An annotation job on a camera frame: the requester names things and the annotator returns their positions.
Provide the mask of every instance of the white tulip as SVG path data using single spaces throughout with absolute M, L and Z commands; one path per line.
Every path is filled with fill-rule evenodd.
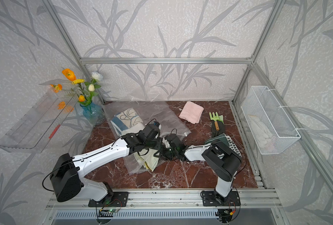
M 103 75 L 94 71 L 94 72 L 92 72 L 92 78 L 96 79 L 97 81 L 101 81 L 101 80 L 103 80 Z
M 88 90 L 89 90 L 90 92 L 95 91 L 94 84 L 89 84 Z

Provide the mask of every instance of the wooden handle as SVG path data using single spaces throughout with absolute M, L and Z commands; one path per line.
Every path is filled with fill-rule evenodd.
M 215 124 L 215 129 L 216 129 L 216 130 L 219 130 L 218 121 L 214 121 L 214 124 Z

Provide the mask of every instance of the clear acrylic shelf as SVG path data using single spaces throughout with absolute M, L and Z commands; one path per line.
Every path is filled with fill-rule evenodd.
M 52 89 L 0 139 L 0 148 L 7 152 L 41 153 L 74 110 L 78 99 L 73 91 Z

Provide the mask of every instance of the pink washcloth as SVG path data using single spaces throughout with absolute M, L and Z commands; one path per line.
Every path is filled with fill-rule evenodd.
M 197 105 L 191 101 L 187 101 L 187 103 L 183 107 L 182 112 L 179 115 L 179 118 L 186 119 L 192 124 L 197 124 L 199 123 L 201 113 L 203 112 L 203 110 L 204 108 L 201 107 L 200 105 Z

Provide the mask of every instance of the red marble tabletop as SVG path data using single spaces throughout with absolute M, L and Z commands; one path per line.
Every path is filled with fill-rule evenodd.
M 179 116 L 186 102 L 168 101 L 167 103 L 169 108 Z M 242 155 L 243 163 L 240 169 L 245 166 L 237 174 L 233 186 L 236 188 L 257 188 L 229 102 L 195 101 L 195 103 L 204 107 L 204 111 L 198 124 L 191 124 L 181 119 L 191 131 L 191 134 L 184 138 L 184 143 L 186 145 L 204 144 L 205 140 L 211 138 L 212 133 L 209 112 L 218 112 L 219 115 L 223 115 L 225 133 L 232 138 Z M 90 152 L 108 145 L 114 140 L 115 137 L 105 121 L 94 127 L 83 152 Z M 153 172 L 146 171 L 130 176 L 123 158 L 119 158 L 90 172 L 86 178 L 96 182 L 107 182 L 111 188 L 214 188 L 217 184 L 217 175 L 205 161 L 190 163 L 168 161 L 156 167 Z

